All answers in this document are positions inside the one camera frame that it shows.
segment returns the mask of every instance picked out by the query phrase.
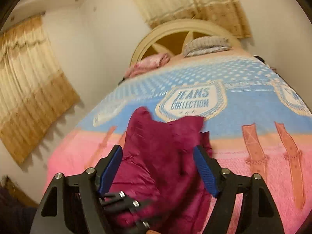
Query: curved wooden headboard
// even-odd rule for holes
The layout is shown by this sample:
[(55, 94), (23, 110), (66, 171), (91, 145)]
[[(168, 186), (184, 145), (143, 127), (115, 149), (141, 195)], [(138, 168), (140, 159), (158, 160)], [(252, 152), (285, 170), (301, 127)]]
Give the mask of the curved wooden headboard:
[(141, 40), (132, 55), (131, 65), (157, 53), (175, 56), (191, 40), (202, 36), (221, 36), (228, 39), (233, 47), (241, 47), (239, 40), (224, 28), (200, 19), (177, 19), (154, 28)]

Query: maroon jacket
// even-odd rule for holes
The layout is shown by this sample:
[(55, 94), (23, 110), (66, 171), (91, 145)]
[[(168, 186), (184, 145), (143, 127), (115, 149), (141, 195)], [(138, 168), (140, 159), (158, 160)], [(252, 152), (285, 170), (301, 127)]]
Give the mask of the maroon jacket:
[(145, 107), (130, 118), (124, 155), (111, 192), (153, 203), (136, 215), (114, 219), (129, 226), (140, 218), (161, 216), (152, 226), (161, 234), (195, 234), (205, 222), (211, 195), (206, 192), (193, 160), (193, 148), (209, 153), (209, 133), (200, 133), (203, 117), (186, 116), (168, 123), (152, 120)]

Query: metal pin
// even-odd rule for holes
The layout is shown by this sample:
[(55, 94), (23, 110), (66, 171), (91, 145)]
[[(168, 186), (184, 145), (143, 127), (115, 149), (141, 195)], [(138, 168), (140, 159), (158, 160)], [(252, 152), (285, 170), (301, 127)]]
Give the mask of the metal pin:
[(85, 172), (88, 173), (88, 174), (92, 174), (92, 173), (95, 172), (95, 169), (93, 167), (90, 167)]
[(228, 168), (223, 168), (223, 169), (221, 170), (221, 172), (222, 172), (223, 174), (230, 174), (230, 173), (231, 173), (231, 171), (230, 171)]
[(254, 174), (254, 178), (255, 179), (261, 179), (262, 177), (261, 177), (261, 175), (259, 173), (255, 173)]
[(144, 225), (144, 227), (146, 228), (146, 229), (149, 229), (149, 223), (148, 222), (142, 222), (143, 223), (143, 225)]
[(134, 205), (135, 207), (139, 207), (139, 206), (140, 206), (140, 204), (138, 203), (138, 201), (133, 201), (132, 203), (133, 203), (133, 205)]
[(121, 198), (124, 198), (124, 197), (125, 197), (125, 194), (124, 194), (123, 191), (120, 191), (120, 192), (119, 192), (119, 195), (120, 195)]
[(56, 179), (60, 179), (61, 177), (63, 177), (63, 173), (57, 173), (54, 176)]

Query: beige curtain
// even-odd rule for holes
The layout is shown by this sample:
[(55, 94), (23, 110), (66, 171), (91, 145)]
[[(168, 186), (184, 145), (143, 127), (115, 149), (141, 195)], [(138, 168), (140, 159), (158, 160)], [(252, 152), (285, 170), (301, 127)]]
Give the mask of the beige curtain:
[(180, 18), (209, 20), (237, 38), (250, 37), (246, 15), (239, 0), (134, 0), (151, 28)]
[(34, 17), (0, 36), (0, 138), (20, 164), (79, 101)]

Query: bedspread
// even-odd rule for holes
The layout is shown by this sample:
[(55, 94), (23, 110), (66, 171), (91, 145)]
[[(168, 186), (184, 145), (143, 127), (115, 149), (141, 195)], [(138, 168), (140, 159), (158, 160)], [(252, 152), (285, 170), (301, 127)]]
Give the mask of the bedspread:
[[(210, 131), (213, 157), (235, 174), (260, 173), (285, 233), (297, 231), (312, 208), (311, 113), (276, 73), (252, 57), (185, 59), (125, 81), (55, 150), (47, 184), (55, 173), (81, 173), (114, 144), (123, 145), (129, 118), (140, 106), (163, 122), (204, 116), (202, 131)], [(241, 201), (238, 195), (228, 233), (235, 232)]]

